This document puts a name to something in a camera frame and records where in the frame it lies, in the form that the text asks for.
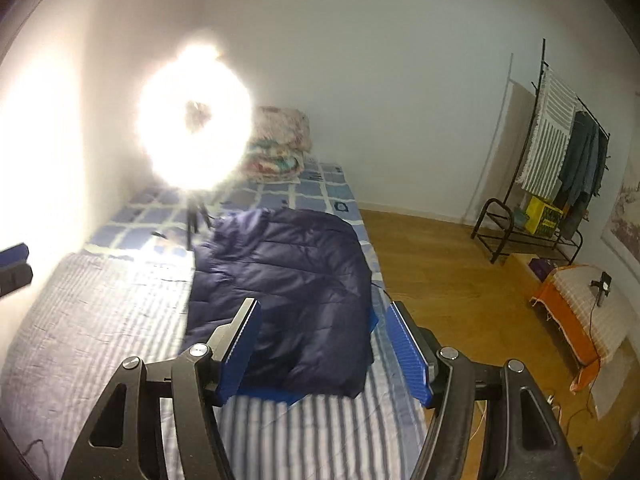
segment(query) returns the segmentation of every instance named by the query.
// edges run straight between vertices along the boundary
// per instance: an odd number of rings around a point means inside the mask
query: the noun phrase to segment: dark blue jacket
[[[257,298],[262,327],[243,388],[357,396],[373,361],[371,272],[353,228],[288,208],[219,218],[214,228],[195,250],[182,350]]]

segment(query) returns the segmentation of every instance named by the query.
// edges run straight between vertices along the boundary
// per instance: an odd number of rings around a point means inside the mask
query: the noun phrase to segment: small device
[[[25,244],[0,252],[0,298],[31,283],[33,271],[27,263],[28,256]]]
[[[591,285],[598,288],[598,295],[596,296],[596,304],[602,306],[602,300],[605,296],[609,295],[611,290],[611,276],[609,276],[604,270],[600,277],[600,281],[591,280]]]

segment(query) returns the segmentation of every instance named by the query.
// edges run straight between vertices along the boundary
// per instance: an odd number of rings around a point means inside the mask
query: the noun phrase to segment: orange cloth
[[[571,384],[572,392],[579,392],[594,381],[600,371],[600,359],[593,342],[578,321],[569,304],[550,280],[551,274],[533,299],[544,304],[546,310],[562,329],[564,337],[580,363],[580,373]]]

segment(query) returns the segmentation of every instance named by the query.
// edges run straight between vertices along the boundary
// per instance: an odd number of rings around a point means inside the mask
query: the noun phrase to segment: screw
[[[511,370],[512,372],[516,372],[517,374],[524,371],[524,364],[517,359],[512,359],[511,361],[509,361],[507,366],[509,367],[509,370]]]
[[[209,351],[209,347],[204,343],[196,343],[189,348],[189,353],[194,357],[202,357]]]
[[[457,358],[460,354],[455,348],[452,348],[451,346],[445,346],[440,349],[440,355],[445,359],[450,359],[453,361],[453,359]]]
[[[122,367],[125,370],[133,370],[135,367],[137,367],[140,364],[140,358],[139,357],[127,357],[126,359],[124,359],[124,361],[122,362]]]

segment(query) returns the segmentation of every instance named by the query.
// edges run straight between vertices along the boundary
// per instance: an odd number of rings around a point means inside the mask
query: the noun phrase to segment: wire
[[[562,424],[562,406],[560,406],[560,404],[555,404],[554,406],[551,406],[551,411],[555,408],[558,409],[558,424]]]
[[[382,292],[384,292],[386,294],[386,296],[389,298],[389,301],[391,303],[395,303],[394,299],[391,297],[391,295],[386,291],[386,289],[383,286],[379,286],[377,283],[373,283],[373,282],[371,282],[371,285],[376,286],[377,288],[379,288]]]
[[[486,417],[486,401],[484,402],[484,410],[482,408],[479,408],[480,411],[482,412],[482,417],[480,418],[480,422],[478,423],[478,427],[476,428],[476,430],[474,431],[474,434],[471,435],[471,438],[469,439],[469,442],[471,442],[471,440],[473,439],[473,437],[476,436],[476,434],[478,434],[478,431],[480,431],[480,427],[482,426],[482,422],[484,421],[484,418]]]
[[[571,428],[571,421],[574,420],[574,417],[576,415],[578,415],[579,413],[582,413],[582,412],[589,412],[589,415],[591,415],[591,418],[594,417],[593,412],[591,411],[591,408],[589,407],[589,399],[591,398],[591,391],[593,390],[593,385],[596,383],[596,381],[598,380],[598,377],[600,375],[600,365],[602,364],[602,358],[600,357],[600,353],[598,352],[598,348],[596,346],[596,343],[594,343],[593,336],[591,335],[591,330],[593,329],[593,311],[595,310],[597,304],[598,304],[598,298],[596,298],[593,301],[593,306],[591,307],[591,313],[589,314],[589,339],[591,340],[591,343],[593,344],[593,349],[596,351],[596,355],[598,357],[598,373],[596,374],[595,379],[593,381],[591,381],[591,385],[589,386],[589,392],[587,393],[587,403],[586,403],[585,407],[581,408],[580,410],[575,412],[567,420],[566,431],[564,433],[564,436],[567,437],[567,438],[569,438],[569,429]]]
[[[44,445],[44,441],[41,438],[37,438],[36,440],[31,442],[27,446],[27,449],[22,453],[22,456],[26,458],[27,455],[30,453],[31,449],[33,449],[33,446],[35,446],[37,443],[42,444],[42,450],[44,452],[44,456],[47,459],[47,474],[49,475],[49,480],[53,480],[53,472],[51,470],[51,458],[49,457],[49,451],[47,451],[47,448]]]

